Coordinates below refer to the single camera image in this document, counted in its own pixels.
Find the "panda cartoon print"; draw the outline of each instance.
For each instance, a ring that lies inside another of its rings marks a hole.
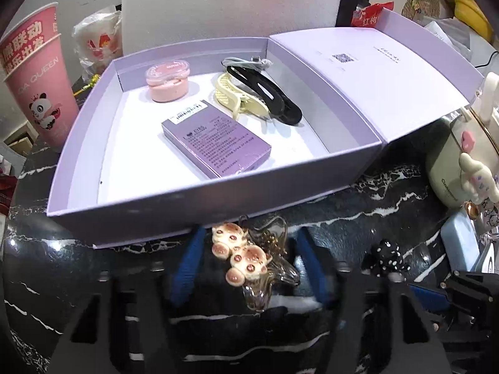
[[[56,123],[56,119],[61,115],[61,109],[53,106],[47,99],[47,94],[33,97],[33,102],[29,104],[35,122],[46,130],[51,130]]]

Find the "qr code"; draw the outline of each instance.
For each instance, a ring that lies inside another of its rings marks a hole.
[[[340,63],[353,62],[354,60],[348,56],[346,53],[340,53],[339,55],[333,55],[333,57]]]

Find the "clear plastic lid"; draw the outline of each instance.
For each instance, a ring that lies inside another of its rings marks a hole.
[[[189,63],[185,60],[174,60],[149,68],[146,71],[146,79],[149,86],[159,86],[173,79],[185,79],[189,73]]]

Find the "pink heart charm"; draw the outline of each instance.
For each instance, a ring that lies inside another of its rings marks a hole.
[[[461,136],[461,147],[463,148],[464,153],[470,154],[475,146],[475,138],[472,133],[469,131],[464,131]]]

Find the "purple product box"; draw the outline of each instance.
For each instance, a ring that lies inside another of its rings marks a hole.
[[[206,101],[162,123],[165,136],[209,178],[261,166],[271,146]]]

